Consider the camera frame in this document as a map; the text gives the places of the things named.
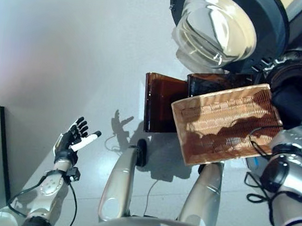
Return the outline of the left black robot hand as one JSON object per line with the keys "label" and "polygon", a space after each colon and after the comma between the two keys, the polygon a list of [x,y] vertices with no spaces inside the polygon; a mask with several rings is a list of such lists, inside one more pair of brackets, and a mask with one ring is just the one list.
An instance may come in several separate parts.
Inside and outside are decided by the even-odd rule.
{"label": "left black robot hand", "polygon": [[78,160],[77,151],[102,135],[101,131],[90,134],[88,128],[87,121],[82,116],[73,122],[66,132],[60,134],[53,146],[54,163],[67,160],[71,163],[71,166],[76,165]]}

